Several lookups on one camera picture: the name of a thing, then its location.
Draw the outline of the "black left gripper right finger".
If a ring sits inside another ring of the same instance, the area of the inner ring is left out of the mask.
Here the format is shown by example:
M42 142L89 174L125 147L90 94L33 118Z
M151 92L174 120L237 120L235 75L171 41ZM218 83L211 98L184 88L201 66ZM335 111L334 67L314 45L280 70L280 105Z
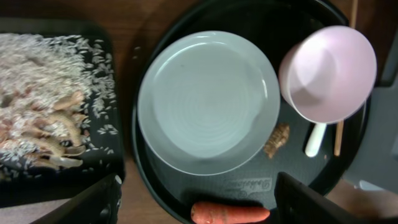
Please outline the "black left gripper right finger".
M397 218L356 218L285 172L279 172L274 190L282 224L397 224Z

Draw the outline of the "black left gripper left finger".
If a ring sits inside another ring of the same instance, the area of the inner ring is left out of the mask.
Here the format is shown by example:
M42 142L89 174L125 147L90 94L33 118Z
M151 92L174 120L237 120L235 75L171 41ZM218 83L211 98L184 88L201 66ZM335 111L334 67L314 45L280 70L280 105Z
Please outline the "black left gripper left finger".
M115 224L122 180L110 174L32 224Z

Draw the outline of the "rice and food scraps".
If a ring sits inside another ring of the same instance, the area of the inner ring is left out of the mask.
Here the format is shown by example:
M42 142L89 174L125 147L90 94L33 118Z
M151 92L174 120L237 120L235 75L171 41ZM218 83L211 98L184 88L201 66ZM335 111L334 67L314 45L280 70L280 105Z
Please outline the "rice and food scraps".
M110 170L119 129L108 41L1 35L2 181Z

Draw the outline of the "pink bowl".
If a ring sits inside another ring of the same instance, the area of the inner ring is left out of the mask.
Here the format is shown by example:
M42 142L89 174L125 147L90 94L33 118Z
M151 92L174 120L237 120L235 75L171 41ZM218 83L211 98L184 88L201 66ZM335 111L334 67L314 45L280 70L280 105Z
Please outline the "pink bowl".
M313 123L337 123L351 116L367 100L376 76L372 45L346 26L314 32L291 48L279 67L284 100Z

